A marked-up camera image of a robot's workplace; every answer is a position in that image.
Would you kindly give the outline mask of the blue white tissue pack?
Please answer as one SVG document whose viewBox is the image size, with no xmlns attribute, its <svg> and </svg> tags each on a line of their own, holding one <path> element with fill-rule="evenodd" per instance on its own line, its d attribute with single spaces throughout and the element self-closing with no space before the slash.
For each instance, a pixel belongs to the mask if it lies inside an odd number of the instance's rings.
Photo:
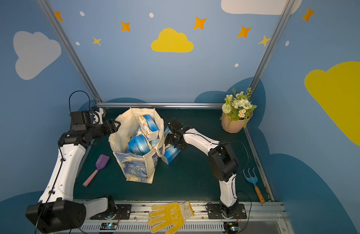
<svg viewBox="0 0 360 234">
<path fill-rule="evenodd" d="M 148 141 L 153 141 L 158 138 L 159 128 L 150 115 L 139 116 L 139 125 Z"/>
<path fill-rule="evenodd" d="M 166 147 L 165 153 L 163 157 L 161 157 L 162 161 L 169 165 L 173 159 L 180 153 L 180 149 L 174 147 L 173 145 L 169 145 L 169 147 Z"/>
<path fill-rule="evenodd" d="M 170 132 L 169 127 L 167 126 L 165 131 L 164 131 L 164 137 L 166 137 L 168 135 L 168 133 Z"/>
<path fill-rule="evenodd" d="M 151 151 L 146 138 L 143 135 L 133 137 L 128 142 L 127 152 L 133 153 L 134 155 L 143 156 Z"/>
</svg>

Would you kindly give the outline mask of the cream canvas tote bag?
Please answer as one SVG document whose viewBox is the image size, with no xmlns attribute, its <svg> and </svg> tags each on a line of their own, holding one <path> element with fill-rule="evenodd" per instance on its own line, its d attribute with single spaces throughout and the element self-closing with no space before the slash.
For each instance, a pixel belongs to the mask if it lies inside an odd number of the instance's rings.
<svg viewBox="0 0 360 234">
<path fill-rule="evenodd" d="M 130 108 L 115 121 L 120 127 L 108 141 L 126 180 L 151 184 L 165 153 L 163 119 L 155 109 Z"/>
</svg>

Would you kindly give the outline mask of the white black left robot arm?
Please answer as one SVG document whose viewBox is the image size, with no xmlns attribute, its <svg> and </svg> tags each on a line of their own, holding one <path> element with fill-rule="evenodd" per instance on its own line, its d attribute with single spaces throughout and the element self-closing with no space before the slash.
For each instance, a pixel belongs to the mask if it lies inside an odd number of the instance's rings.
<svg viewBox="0 0 360 234">
<path fill-rule="evenodd" d="M 35 231 L 51 234 L 80 228 L 86 219 L 115 212 L 112 196 L 86 203 L 73 200 L 79 166 L 92 140 L 118 131 L 121 123 L 105 120 L 90 126 L 81 124 L 62 134 L 58 141 L 58 157 L 49 183 L 36 205 L 26 210 L 26 218 Z"/>
</svg>

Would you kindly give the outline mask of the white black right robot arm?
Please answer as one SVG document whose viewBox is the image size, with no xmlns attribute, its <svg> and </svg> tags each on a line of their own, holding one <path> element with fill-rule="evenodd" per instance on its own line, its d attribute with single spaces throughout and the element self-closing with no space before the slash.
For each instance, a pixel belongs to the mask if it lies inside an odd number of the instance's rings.
<svg viewBox="0 0 360 234">
<path fill-rule="evenodd" d="M 169 122 L 168 128 L 170 133 L 165 137 L 166 144 L 181 150 L 192 145 L 208 156 L 212 173 L 219 180 L 222 215 L 226 218 L 232 217 L 239 205 L 235 183 L 239 163 L 231 144 L 206 137 L 195 128 L 181 124 L 177 119 Z"/>
</svg>

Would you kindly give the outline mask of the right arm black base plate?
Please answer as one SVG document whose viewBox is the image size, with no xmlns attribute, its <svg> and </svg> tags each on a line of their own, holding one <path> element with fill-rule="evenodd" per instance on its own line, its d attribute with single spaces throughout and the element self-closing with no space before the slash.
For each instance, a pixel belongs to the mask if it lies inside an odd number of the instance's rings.
<svg viewBox="0 0 360 234">
<path fill-rule="evenodd" d="M 208 219 L 247 219 L 247 213 L 243 204 L 239 204 L 236 210 L 229 217 L 223 215 L 223 210 L 220 204 L 209 202 L 205 205 L 205 208 Z"/>
</svg>

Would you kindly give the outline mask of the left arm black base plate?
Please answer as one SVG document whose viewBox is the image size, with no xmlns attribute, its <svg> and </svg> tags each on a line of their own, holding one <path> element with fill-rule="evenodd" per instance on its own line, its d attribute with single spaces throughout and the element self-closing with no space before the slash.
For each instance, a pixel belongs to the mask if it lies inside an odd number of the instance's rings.
<svg viewBox="0 0 360 234">
<path fill-rule="evenodd" d="M 90 218 L 90 220 L 129 220 L 131 214 L 131 204 L 116 204 L 115 211 L 111 213 L 99 213 Z"/>
</svg>

